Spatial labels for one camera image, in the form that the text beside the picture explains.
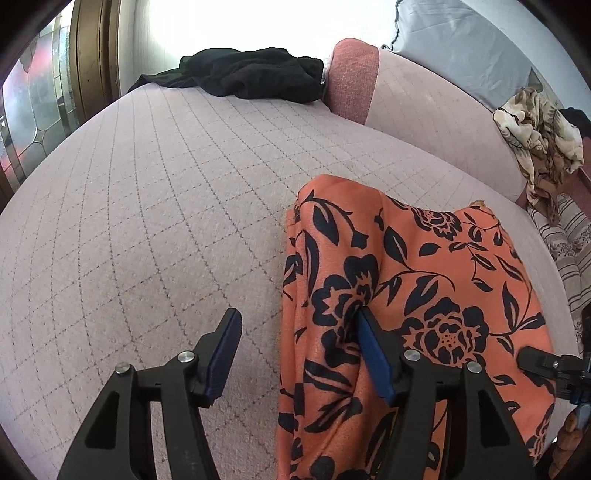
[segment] black garment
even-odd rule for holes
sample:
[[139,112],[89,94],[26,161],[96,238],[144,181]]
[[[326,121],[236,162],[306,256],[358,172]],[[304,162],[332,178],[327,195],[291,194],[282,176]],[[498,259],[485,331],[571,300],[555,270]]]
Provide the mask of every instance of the black garment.
[[579,129],[581,132],[581,138],[591,138],[591,122],[582,110],[577,110],[570,107],[565,110],[561,110],[560,113],[564,115],[564,118],[566,118],[569,123],[573,124]]
[[153,82],[163,87],[201,87],[218,97],[283,98],[309,103],[322,95],[323,68],[322,60],[296,58],[284,48],[208,48],[183,57],[178,69],[140,76],[129,91]]

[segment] black flower pattern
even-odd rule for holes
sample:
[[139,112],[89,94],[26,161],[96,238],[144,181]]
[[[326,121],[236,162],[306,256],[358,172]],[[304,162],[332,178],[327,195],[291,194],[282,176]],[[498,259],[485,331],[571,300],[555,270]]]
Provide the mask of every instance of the black flower pattern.
[[360,250],[364,250],[367,248],[367,240],[369,235],[365,235],[362,232],[359,232],[353,222],[351,221],[350,216],[353,212],[347,212],[343,210],[337,204],[322,198],[318,198],[314,194],[314,190],[312,190],[308,196],[304,199],[304,201],[300,204],[299,207],[296,206],[295,210],[295,221],[298,222],[301,218],[301,208],[306,203],[314,204],[313,209],[313,222],[314,227],[324,235],[328,240],[331,241],[332,244],[338,247],[342,234],[339,233],[339,226],[336,221],[335,214],[333,210],[339,215],[347,224],[349,229],[351,230],[351,247],[359,248]]
[[535,430],[535,435],[533,435],[525,444],[527,449],[530,451],[530,457],[533,458],[534,463],[537,463],[538,460],[542,457],[544,453],[544,444],[546,443],[546,434],[548,433],[548,426],[550,425],[550,417],[552,416],[552,412],[554,411],[554,404],[548,407],[544,418],[542,419],[541,423],[537,426]]
[[326,277],[324,285],[312,294],[313,322],[316,325],[336,326],[342,320],[347,328],[357,310],[371,300],[378,284],[375,256],[347,257],[343,272],[344,277]]
[[469,361],[484,365],[481,354],[486,348],[489,329],[478,307],[460,310],[449,297],[443,297],[425,312],[423,321],[409,317],[396,331],[406,345],[443,365],[460,367]]
[[460,219],[451,212],[432,212],[411,207],[417,226],[426,232],[435,233],[439,238],[446,238],[450,242],[462,231]]
[[[306,480],[332,480],[335,475],[335,461],[329,456],[320,456],[310,467],[310,479]],[[299,477],[292,476],[290,480],[302,480]],[[371,477],[365,470],[350,469],[337,475],[335,480],[371,480]]]

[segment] sofa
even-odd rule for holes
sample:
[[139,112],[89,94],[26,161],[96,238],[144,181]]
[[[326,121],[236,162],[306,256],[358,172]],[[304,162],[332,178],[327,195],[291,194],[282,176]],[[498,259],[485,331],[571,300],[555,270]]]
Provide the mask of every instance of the sofa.
[[[382,68],[381,52],[378,60]],[[326,99],[335,113],[322,102],[146,85],[74,132],[17,191],[0,216],[0,424],[39,480],[56,478],[118,362],[165,363],[229,306],[242,312],[243,337],[223,397],[202,412],[204,428],[221,478],[275,478],[284,218],[321,173],[426,209],[484,200],[527,268],[555,352],[577,354],[556,266],[514,203],[517,166],[492,128],[475,125],[486,124],[479,104],[405,61],[365,92],[373,112],[351,121],[335,88],[339,78],[348,85],[338,67],[335,58]],[[414,79],[423,87],[413,90]],[[378,105],[388,88],[415,114],[397,117],[398,108],[387,120]],[[441,122],[441,136],[430,121]],[[497,170],[506,181],[490,177]],[[557,403],[548,441],[568,411]],[[152,417],[158,475],[167,479],[161,411]]]

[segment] orange cloth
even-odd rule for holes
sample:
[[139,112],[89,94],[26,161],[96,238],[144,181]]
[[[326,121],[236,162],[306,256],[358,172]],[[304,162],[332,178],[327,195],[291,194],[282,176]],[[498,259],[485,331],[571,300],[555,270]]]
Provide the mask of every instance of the orange cloth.
[[[488,208],[431,212],[322,175],[300,190],[287,233],[279,480],[375,477],[396,409],[377,396],[360,358],[353,318],[362,305],[434,362],[485,365],[539,458],[554,387],[525,376],[515,357],[525,345],[551,352],[550,338],[525,268]],[[427,479],[439,474],[445,411],[438,403]]]

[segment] stained glass window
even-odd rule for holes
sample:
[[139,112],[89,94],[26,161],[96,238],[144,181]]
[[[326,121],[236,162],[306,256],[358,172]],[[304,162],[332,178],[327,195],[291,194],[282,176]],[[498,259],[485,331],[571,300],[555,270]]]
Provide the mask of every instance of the stained glass window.
[[79,126],[70,78],[73,2],[29,44],[0,88],[0,164],[12,189]]

